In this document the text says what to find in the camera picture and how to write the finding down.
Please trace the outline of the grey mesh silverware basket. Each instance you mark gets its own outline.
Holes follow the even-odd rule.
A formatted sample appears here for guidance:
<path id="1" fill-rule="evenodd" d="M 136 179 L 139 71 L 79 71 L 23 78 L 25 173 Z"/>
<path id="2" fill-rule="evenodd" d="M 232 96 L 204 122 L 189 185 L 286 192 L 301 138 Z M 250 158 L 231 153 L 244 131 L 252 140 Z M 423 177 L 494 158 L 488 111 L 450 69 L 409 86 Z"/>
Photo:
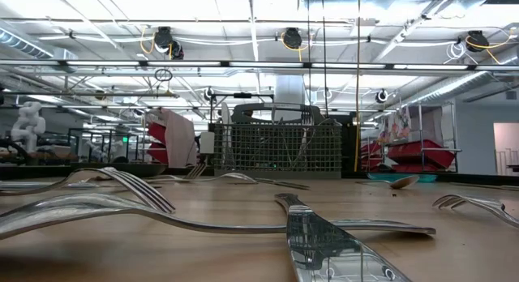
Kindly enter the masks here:
<path id="1" fill-rule="evenodd" d="M 300 147 L 305 126 L 302 112 L 310 106 L 314 124 L 309 144 L 308 166 L 301 165 Z M 266 120 L 263 123 L 232 123 L 231 163 L 222 166 L 222 120 L 212 125 L 214 171 L 245 173 L 251 177 L 289 179 L 337 179 L 341 176 L 341 124 L 324 117 L 312 105 L 288 103 L 244 104 L 233 108 L 231 117 L 242 114 Z"/>

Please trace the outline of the black metal stand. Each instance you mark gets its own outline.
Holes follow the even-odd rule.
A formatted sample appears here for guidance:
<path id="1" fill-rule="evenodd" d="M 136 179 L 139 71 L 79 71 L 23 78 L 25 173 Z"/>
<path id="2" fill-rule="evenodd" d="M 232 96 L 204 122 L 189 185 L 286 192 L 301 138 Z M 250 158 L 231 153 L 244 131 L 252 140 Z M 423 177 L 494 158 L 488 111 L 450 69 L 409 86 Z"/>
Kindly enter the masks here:
<path id="1" fill-rule="evenodd" d="M 210 119 L 209 119 L 209 122 L 211 124 L 214 123 L 213 121 L 213 112 L 214 110 L 217 108 L 217 106 L 219 104 L 223 104 L 224 100 L 227 98 L 227 97 L 233 97 L 233 98 L 237 98 L 237 99 L 250 99 L 252 97 L 259 97 L 260 99 L 262 99 L 263 97 L 270 97 L 272 101 L 274 101 L 274 95 L 273 94 L 252 94 L 252 93 L 246 93 L 246 92 L 235 92 L 235 93 L 231 93 L 231 94 L 228 94 L 228 93 L 212 93 L 210 95 L 210 100 L 209 100 L 209 103 L 210 103 Z M 252 115 L 245 115 L 245 114 L 242 114 L 242 110 L 239 110 L 237 114 L 234 114 L 231 118 L 232 120 L 232 123 L 241 123 L 241 124 L 250 124 L 250 123 L 263 123 L 263 122 L 266 122 L 266 120 L 262 120 L 262 119 L 258 119 L 258 118 L 253 118 Z"/>

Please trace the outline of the small white box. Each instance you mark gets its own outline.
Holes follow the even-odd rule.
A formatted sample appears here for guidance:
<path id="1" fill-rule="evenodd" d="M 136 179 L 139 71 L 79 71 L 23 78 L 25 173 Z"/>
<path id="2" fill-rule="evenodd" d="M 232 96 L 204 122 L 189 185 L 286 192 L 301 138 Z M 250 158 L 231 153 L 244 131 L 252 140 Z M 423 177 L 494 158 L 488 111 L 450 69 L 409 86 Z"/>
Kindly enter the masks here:
<path id="1" fill-rule="evenodd" d="M 215 150 L 215 134 L 211 131 L 202 132 L 200 134 L 199 144 L 200 154 L 213 154 Z"/>

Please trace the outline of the white round column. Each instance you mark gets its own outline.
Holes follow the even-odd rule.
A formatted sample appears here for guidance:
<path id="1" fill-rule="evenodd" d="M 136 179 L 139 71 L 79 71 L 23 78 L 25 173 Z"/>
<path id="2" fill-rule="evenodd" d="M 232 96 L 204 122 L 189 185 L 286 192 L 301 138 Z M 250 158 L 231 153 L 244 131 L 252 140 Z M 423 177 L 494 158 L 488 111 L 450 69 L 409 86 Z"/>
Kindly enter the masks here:
<path id="1" fill-rule="evenodd" d="M 274 88 L 276 103 L 303 105 L 305 98 L 305 85 L 301 75 L 278 75 L 276 77 Z"/>

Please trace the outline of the pale pink panel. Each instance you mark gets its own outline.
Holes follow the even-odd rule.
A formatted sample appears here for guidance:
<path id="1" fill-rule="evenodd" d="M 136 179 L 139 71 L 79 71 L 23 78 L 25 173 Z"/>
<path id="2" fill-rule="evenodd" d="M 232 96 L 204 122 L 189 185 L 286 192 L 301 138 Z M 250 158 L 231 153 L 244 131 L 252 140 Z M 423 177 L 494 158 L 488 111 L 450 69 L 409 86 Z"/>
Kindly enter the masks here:
<path id="1" fill-rule="evenodd" d="M 169 109 L 162 109 L 165 146 L 170 168 L 183 168 L 196 162 L 194 123 Z"/>

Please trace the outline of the red plastic storage bin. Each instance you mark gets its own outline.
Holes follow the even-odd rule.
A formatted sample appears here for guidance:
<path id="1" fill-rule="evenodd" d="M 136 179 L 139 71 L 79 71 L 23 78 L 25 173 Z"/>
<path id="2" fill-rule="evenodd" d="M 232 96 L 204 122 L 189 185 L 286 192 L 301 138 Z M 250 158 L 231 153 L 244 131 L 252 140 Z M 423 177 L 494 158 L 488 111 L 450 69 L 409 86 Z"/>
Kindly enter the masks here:
<path id="1" fill-rule="evenodd" d="M 394 164 L 392 166 L 398 173 L 424 173 L 424 172 L 440 172 L 444 171 L 443 168 L 435 167 L 431 164 L 425 164 L 422 166 L 421 164 Z"/>
<path id="2" fill-rule="evenodd" d="M 162 144 L 165 144 L 165 131 L 166 128 L 161 124 L 155 122 L 148 124 L 148 134 Z"/>
<path id="3" fill-rule="evenodd" d="M 382 147 L 376 141 L 363 145 L 360 153 L 362 171 L 377 171 L 378 166 L 384 161 Z"/>
<path id="4" fill-rule="evenodd" d="M 166 146 L 162 143 L 151 143 L 146 152 L 159 163 L 166 165 L 169 163 Z"/>
<path id="5" fill-rule="evenodd" d="M 448 169 L 456 154 L 432 140 L 425 139 L 394 144 L 388 148 L 386 156 L 398 165 L 414 165 L 431 171 Z"/>

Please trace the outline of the long horizontal light bar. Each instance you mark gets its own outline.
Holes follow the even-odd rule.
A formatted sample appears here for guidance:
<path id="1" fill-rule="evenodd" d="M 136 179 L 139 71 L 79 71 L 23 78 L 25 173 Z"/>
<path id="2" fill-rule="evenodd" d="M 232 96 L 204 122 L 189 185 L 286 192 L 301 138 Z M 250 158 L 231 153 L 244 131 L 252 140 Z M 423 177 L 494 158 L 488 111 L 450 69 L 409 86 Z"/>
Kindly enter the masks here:
<path id="1" fill-rule="evenodd" d="M 339 62 L 240 62 L 240 61 L 93 61 L 93 60 L 15 60 L 0 59 L 7 66 L 102 66 L 102 67 L 233 67 L 338 70 L 410 71 L 519 71 L 519 65 L 442 65 L 400 63 Z"/>

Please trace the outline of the colourful hanging poster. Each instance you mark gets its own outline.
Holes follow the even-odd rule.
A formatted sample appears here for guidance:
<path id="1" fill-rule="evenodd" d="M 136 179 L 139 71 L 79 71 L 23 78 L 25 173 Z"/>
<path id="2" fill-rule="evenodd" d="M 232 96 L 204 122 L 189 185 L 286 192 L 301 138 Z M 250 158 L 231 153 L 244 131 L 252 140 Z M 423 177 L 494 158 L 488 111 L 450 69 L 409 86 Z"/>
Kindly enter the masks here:
<path id="1" fill-rule="evenodd" d="M 410 124 L 409 108 L 399 109 L 383 120 L 378 141 L 381 143 L 391 143 L 408 140 L 410 136 Z"/>

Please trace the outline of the long foreground silver fork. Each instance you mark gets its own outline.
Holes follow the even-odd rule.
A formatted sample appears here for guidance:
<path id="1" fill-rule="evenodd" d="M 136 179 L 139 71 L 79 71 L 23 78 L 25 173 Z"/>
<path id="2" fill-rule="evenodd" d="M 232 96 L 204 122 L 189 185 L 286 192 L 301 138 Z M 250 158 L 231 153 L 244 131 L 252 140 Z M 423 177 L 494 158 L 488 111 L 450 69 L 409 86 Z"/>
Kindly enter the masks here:
<path id="1" fill-rule="evenodd" d="M 274 198 L 287 213 L 307 205 L 296 194 L 275 194 Z M 34 203 L 29 203 L 0 214 L 0 240 L 14 237 L 37 229 L 65 224 L 76 220 L 86 220 L 102 216 L 132 214 L 144 216 L 163 224 L 180 229 L 202 233 L 219 234 L 272 234 L 285 233 L 287 225 L 223 225 L 205 224 L 184 220 L 172 214 L 164 213 L 134 200 L 111 194 L 82 193 L 55 196 Z M 420 227 L 391 220 L 346 219 L 325 220 L 343 230 L 393 231 L 407 233 L 436 234 L 431 227 Z"/>

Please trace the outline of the teal round plate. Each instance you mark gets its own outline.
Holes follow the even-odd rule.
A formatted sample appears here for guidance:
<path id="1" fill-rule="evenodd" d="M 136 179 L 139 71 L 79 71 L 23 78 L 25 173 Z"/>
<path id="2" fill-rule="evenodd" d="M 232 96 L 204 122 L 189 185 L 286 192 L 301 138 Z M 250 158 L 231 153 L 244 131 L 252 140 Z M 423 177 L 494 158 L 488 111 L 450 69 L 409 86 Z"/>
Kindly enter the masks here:
<path id="1" fill-rule="evenodd" d="M 402 179 L 404 177 L 411 177 L 413 173 L 368 173 L 367 176 L 371 180 L 385 180 L 394 182 L 398 179 Z M 434 174 L 419 174 L 418 181 L 421 183 L 432 183 L 435 182 L 437 176 Z"/>

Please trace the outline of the metal shelf rack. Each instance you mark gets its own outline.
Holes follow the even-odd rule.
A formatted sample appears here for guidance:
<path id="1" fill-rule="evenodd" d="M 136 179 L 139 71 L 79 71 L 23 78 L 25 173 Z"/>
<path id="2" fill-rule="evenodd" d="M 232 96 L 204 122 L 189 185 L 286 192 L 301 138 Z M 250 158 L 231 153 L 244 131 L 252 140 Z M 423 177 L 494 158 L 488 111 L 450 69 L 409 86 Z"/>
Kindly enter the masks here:
<path id="1" fill-rule="evenodd" d="M 400 140 L 391 143 L 381 143 L 378 141 L 382 129 L 382 122 L 385 118 L 391 115 L 391 113 L 388 113 L 379 119 L 374 117 L 367 122 L 370 130 L 362 132 L 361 144 L 363 146 L 367 143 L 376 141 L 382 147 L 384 158 L 383 163 L 378 166 L 378 170 L 370 172 L 385 171 L 398 173 L 392 169 L 392 166 L 397 165 L 397 163 L 386 156 L 388 148 L 394 144 L 429 139 L 438 143 L 441 147 L 448 148 L 456 154 L 453 163 L 448 169 L 430 173 L 456 173 L 458 171 L 458 155 L 461 153 L 461 149 L 459 148 L 457 140 L 455 104 L 448 102 L 444 105 L 418 104 L 406 107 L 409 108 L 411 120 L 410 136 L 408 140 Z"/>

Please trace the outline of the black metal frame enclosure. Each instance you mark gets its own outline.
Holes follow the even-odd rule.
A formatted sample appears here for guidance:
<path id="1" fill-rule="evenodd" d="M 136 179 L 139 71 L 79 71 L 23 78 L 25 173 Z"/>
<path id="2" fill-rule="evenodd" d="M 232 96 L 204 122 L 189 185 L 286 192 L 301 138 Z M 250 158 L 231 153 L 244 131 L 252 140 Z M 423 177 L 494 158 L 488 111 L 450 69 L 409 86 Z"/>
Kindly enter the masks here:
<path id="1" fill-rule="evenodd" d="M 137 134 L 113 128 L 70 128 L 67 144 L 79 163 L 130 163 L 139 160 Z"/>

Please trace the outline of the silver ventilation duct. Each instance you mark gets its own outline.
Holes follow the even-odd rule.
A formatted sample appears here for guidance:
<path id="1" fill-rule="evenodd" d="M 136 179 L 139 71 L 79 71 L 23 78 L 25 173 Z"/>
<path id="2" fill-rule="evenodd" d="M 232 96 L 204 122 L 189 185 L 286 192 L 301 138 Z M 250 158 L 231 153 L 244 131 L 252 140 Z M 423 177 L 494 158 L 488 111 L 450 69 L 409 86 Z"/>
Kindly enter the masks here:
<path id="1" fill-rule="evenodd" d="M 406 98 L 402 102 L 402 106 L 406 107 L 429 101 L 446 100 L 463 92 L 487 84 L 491 80 L 492 73 L 490 71 L 479 71 L 470 75 L 463 75 L 459 78 L 445 79 L 431 85 L 429 88 L 425 88 L 413 96 Z"/>

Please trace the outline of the ribbed grey ceiling duct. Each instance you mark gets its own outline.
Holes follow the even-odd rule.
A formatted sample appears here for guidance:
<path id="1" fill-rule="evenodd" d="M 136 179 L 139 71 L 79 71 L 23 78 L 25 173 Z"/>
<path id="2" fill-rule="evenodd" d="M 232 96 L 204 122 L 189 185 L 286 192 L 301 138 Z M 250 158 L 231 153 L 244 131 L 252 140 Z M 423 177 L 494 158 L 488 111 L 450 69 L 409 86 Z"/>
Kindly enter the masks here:
<path id="1" fill-rule="evenodd" d="M 42 60 L 51 59 L 54 56 L 32 42 L 7 31 L 5 28 L 0 28 L 0 44 Z"/>

